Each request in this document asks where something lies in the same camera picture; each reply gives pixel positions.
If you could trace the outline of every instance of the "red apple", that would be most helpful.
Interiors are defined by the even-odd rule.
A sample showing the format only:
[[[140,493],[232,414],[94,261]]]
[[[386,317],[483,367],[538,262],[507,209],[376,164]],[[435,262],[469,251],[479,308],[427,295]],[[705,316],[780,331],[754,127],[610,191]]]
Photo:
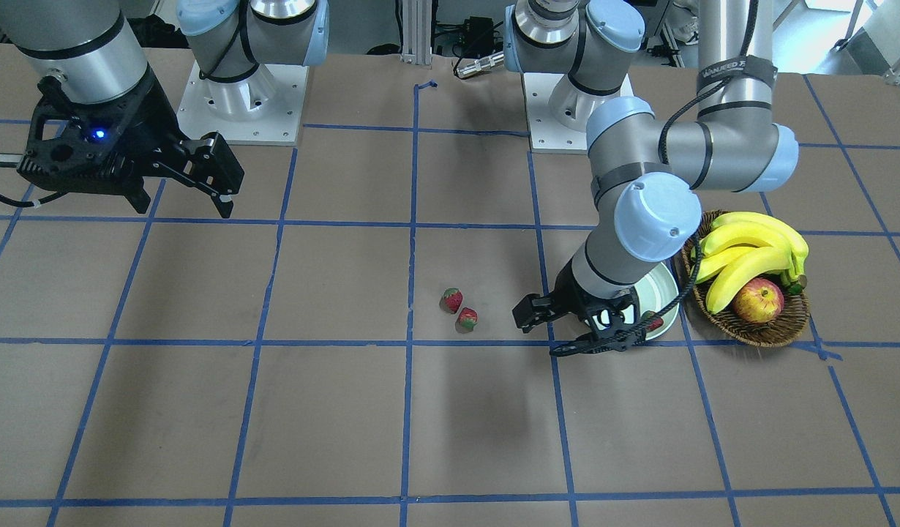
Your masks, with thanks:
[[[781,289],[770,280],[755,277],[733,299],[733,310],[744,321],[764,324],[779,316],[785,307]]]

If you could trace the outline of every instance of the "strawberry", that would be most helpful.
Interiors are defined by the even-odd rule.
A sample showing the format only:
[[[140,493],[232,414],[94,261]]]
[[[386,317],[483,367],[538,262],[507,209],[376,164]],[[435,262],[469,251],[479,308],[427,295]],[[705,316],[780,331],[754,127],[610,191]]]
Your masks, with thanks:
[[[655,314],[655,311],[646,311],[646,313],[642,313],[642,320],[645,320],[654,314]],[[658,317],[654,321],[651,321],[651,324],[648,324],[648,327],[646,328],[645,332],[651,333],[652,331],[657,330],[659,327],[662,327],[662,326],[664,326],[664,320],[662,320],[661,317]]]
[[[457,324],[473,331],[473,327],[476,327],[476,322],[478,320],[479,317],[477,316],[476,311],[471,310],[469,307],[464,307],[463,311],[460,311],[460,316],[457,317]]]
[[[441,300],[443,300],[444,306],[450,310],[450,313],[456,313],[460,309],[460,304],[463,303],[463,293],[460,293],[460,290],[455,287],[450,287],[450,289],[443,292]]]

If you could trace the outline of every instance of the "plate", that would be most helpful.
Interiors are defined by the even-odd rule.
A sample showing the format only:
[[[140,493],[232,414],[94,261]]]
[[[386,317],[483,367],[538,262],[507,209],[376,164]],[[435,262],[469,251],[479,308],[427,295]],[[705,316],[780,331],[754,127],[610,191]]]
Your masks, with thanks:
[[[678,296],[678,284],[675,283],[675,278],[671,275],[671,271],[667,266],[664,263],[659,263],[643,279],[635,283],[635,291],[638,293],[640,313],[658,311],[662,307],[667,306],[668,302],[675,296]],[[633,320],[634,308],[632,306],[627,307],[623,314],[627,321]],[[672,308],[661,319],[664,321],[664,324],[657,330],[645,334],[645,340],[652,340],[652,338],[661,336],[661,334],[670,329],[675,320],[678,319],[677,308]],[[602,311],[595,320],[599,329],[610,327],[609,324],[603,324],[604,321],[610,320],[610,314],[607,311]]]

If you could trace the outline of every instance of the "yellow banana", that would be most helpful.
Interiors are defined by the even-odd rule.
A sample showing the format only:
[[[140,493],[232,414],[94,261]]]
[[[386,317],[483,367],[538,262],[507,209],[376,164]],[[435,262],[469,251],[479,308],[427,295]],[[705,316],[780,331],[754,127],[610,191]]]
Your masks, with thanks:
[[[728,223],[735,223],[735,221],[755,221],[756,223],[768,225],[768,227],[778,231],[778,233],[788,240],[788,243],[791,244],[792,247],[792,269],[789,270],[789,277],[791,277],[792,281],[798,281],[798,277],[804,274],[804,261],[808,258],[808,243],[798,231],[792,229],[791,225],[779,220],[777,217],[768,216],[768,214],[738,211],[720,214],[710,226],[712,229],[716,229]]]
[[[710,231],[701,242],[707,256],[720,253],[735,244],[750,244],[754,247],[777,247],[785,254],[791,253],[791,244],[778,231],[755,221],[734,221]]]
[[[787,250],[757,247],[732,261],[717,275],[707,292],[707,311],[720,313],[749,280],[759,274],[778,272],[791,266]]]
[[[724,249],[720,251],[720,253],[708,256],[701,260],[700,270],[697,271],[697,283],[705,283],[705,281],[712,279],[712,277],[717,276],[717,273],[724,269],[730,261],[734,261],[754,249],[755,247],[750,246],[729,247],[729,249]]]

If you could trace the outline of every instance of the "basket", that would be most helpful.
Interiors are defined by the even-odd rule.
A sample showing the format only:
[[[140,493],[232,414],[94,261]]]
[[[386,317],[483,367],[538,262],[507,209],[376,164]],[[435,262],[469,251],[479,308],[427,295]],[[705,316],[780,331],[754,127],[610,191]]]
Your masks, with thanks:
[[[703,217],[701,217],[700,227],[697,228],[697,235],[701,238],[707,236],[710,233],[712,221],[727,212],[724,210],[705,212]],[[691,276],[691,267],[693,266],[691,249],[693,249],[693,246],[693,239],[688,238],[687,243],[684,244],[680,251],[681,267],[684,272],[681,277],[682,283],[687,283],[688,277]],[[782,308],[779,316],[765,324],[755,324],[742,320],[729,306],[725,307],[720,313],[711,315],[710,311],[707,311],[707,303],[705,303],[711,283],[713,283],[713,280],[694,285],[694,290],[691,294],[693,294],[694,300],[697,300],[697,306],[700,307],[702,313],[714,326],[717,326],[725,334],[734,337],[741,343],[762,348],[780,348],[797,340],[804,328],[808,326],[808,319],[811,317],[811,306],[804,291],[801,294],[784,294],[785,306]]]

